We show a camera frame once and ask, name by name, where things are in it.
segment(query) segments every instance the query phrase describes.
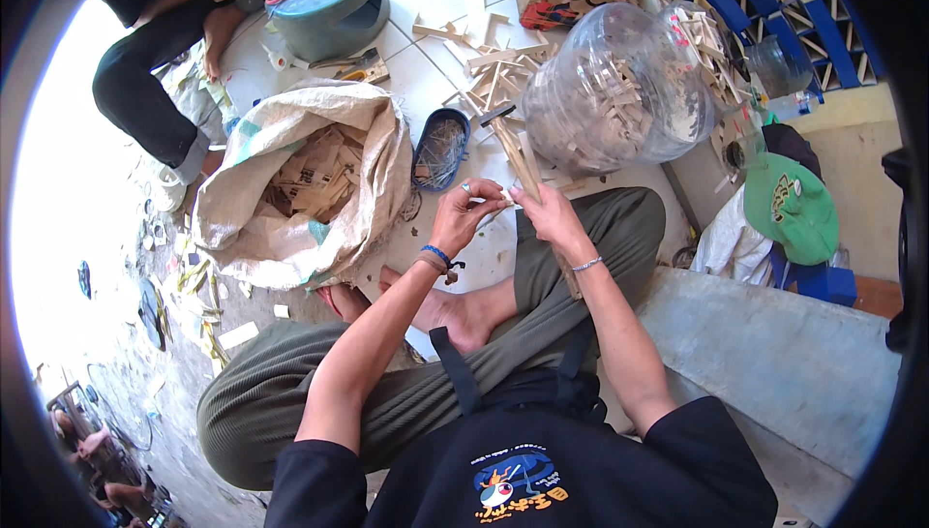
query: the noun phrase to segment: wrist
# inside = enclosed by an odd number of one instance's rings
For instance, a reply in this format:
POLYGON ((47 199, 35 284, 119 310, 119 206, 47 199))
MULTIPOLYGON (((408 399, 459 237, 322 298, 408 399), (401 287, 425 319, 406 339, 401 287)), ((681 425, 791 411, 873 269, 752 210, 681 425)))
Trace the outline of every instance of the wrist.
POLYGON ((428 245, 431 245, 432 247, 435 247, 435 249, 437 249, 437 250, 439 250, 440 252, 442 252, 442 254, 447 255, 447 257, 448 257, 448 260, 447 260, 447 262, 446 262, 447 264, 451 264, 451 261, 452 261, 453 259, 455 259, 455 256, 458 255, 458 250, 456 250, 455 248, 451 247, 451 246, 448 245, 447 243, 442 243, 441 240, 435 240, 435 239, 431 239, 431 238, 430 238, 429 241, 426 242, 426 243, 427 243, 428 245))
POLYGON ((559 248, 568 263, 573 267, 583 266, 599 256, 597 247, 585 234, 559 248))

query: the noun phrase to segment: black pants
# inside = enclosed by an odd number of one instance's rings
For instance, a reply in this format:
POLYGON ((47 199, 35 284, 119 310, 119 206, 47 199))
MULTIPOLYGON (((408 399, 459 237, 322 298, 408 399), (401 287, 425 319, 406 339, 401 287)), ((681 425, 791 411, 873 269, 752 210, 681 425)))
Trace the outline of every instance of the black pants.
POLYGON ((203 20, 232 0, 189 0, 154 18, 106 51, 94 75, 100 113, 169 167, 178 167, 197 137, 151 71, 203 37, 203 20))

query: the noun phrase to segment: gray plastic container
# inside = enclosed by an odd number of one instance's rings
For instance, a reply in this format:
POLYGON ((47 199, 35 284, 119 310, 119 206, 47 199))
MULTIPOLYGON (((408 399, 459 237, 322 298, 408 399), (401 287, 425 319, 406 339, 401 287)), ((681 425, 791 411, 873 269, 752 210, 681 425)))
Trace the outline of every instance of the gray plastic container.
POLYGON ((287 48, 307 62, 348 56, 372 42, 388 21, 389 0, 282 0, 265 3, 287 48))

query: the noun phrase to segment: bracelet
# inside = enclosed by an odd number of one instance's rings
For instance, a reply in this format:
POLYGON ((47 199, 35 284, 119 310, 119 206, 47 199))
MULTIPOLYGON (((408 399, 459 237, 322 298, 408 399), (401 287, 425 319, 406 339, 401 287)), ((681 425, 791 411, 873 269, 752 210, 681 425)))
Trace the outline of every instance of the bracelet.
POLYGON ((435 254, 438 254, 438 256, 442 258, 442 261, 445 262, 445 267, 451 268, 451 260, 449 259, 449 257, 445 255, 445 252, 435 247, 435 245, 428 245, 428 244, 424 245, 419 251, 422 252, 424 250, 429 251, 429 252, 435 252, 435 254))
POLYGON ((603 256, 597 256, 594 259, 587 262, 587 264, 585 264, 584 266, 578 266, 576 268, 571 268, 571 269, 574 270, 575 272, 580 272, 581 270, 587 270, 588 268, 590 268, 597 262, 602 262, 602 261, 603 261, 603 256))

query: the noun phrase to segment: foot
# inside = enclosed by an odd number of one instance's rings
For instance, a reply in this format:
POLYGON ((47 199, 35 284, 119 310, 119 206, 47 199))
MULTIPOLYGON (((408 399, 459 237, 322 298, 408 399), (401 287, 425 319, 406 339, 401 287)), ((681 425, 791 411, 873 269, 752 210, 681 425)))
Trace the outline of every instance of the foot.
POLYGON ((215 81, 221 76, 219 55, 229 43, 232 31, 246 15, 236 6, 224 6, 211 11, 203 20, 203 43, 206 47, 203 52, 203 70, 210 80, 215 81))
POLYGON ((335 310, 338 311, 338 313, 342 315, 342 319, 349 324, 357 321, 361 313, 368 310, 368 307, 371 306, 371 302, 361 290, 352 288, 347 284, 337 284, 333 287, 329 287, 329 292, 332 294, 332 305, 335 307, 335 310))
MULTIPOLYGON (((399 280, 401 274, 384 266, 377 287, 384 294, 399 280)), ((458 352, 465 354, 487 344, 496 324, 491 324, 480 310, 472 310, 468 294, 452 294, 433 288, 425 296, 423 305, 412 319, 412 325, 428 333, 433 328, 445 326, 449 330, 449 341, 458 352)))
POLYGON ((200 172, 206 177, 210 177, 223 164, 223 157, 225 156, 225 151, 207 151, 206 156, 203 157, 203 164, 200 165, 200 172))

